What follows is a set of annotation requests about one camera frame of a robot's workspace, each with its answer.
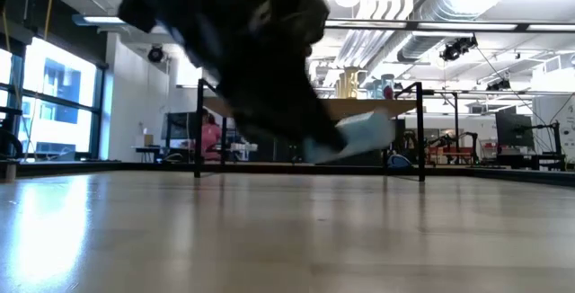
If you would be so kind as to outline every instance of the ductwork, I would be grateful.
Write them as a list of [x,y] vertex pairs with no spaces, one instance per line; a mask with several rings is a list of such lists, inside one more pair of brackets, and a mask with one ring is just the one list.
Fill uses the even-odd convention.
[[[472,21],[485,13],[500,0],[426,0],[415,9],[411,18],[414,21]],[[411,32],[398,31],[386,42],[383,51],[372,59],[373,68],[381,60],[415,62],[427,51],[435,48],[443,37],[415,36]]]

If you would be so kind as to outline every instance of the ceiling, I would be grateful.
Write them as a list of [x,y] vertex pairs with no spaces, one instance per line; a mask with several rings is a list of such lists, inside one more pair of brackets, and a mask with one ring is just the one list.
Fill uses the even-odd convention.
[[[114,15],[120,0],[63,0],[78,12],[89,15]],[[358,14],[359,6],[345,8],[330,1],[331,18],[352,18]],[[478,19],[488,21],[558,21],[568,22],[575,18],[575,3],[572,0],[500,0],[484,12]],[[129,47],[145,55],[151,44],[173,44],[165,33],[144,34],[131,27],[115,28],[121,39]],[[341,47],[349,38],[349,31],[327,31],[325,37],[314,45],[312,59],[331,61],[340,54]],[[444,63],[438,60],[443,46],[432,49],[424,55],[418,65],[390,64],[372,61],[369,74],[377,78],[386,72],[393,72],[398,79],[435,81],[438,85],[445,81],[489,80],[493,68],[509,71],[512,78],[528,79],[531,69],[553,58],[555,52],[575,52],[575,34],[572,35],[533,35],[533,34],[478,34],[479,48],[490,60],[488,65],[481,53],[472,51],[458,61]],[[178,53],[174,46],[168,51]]]

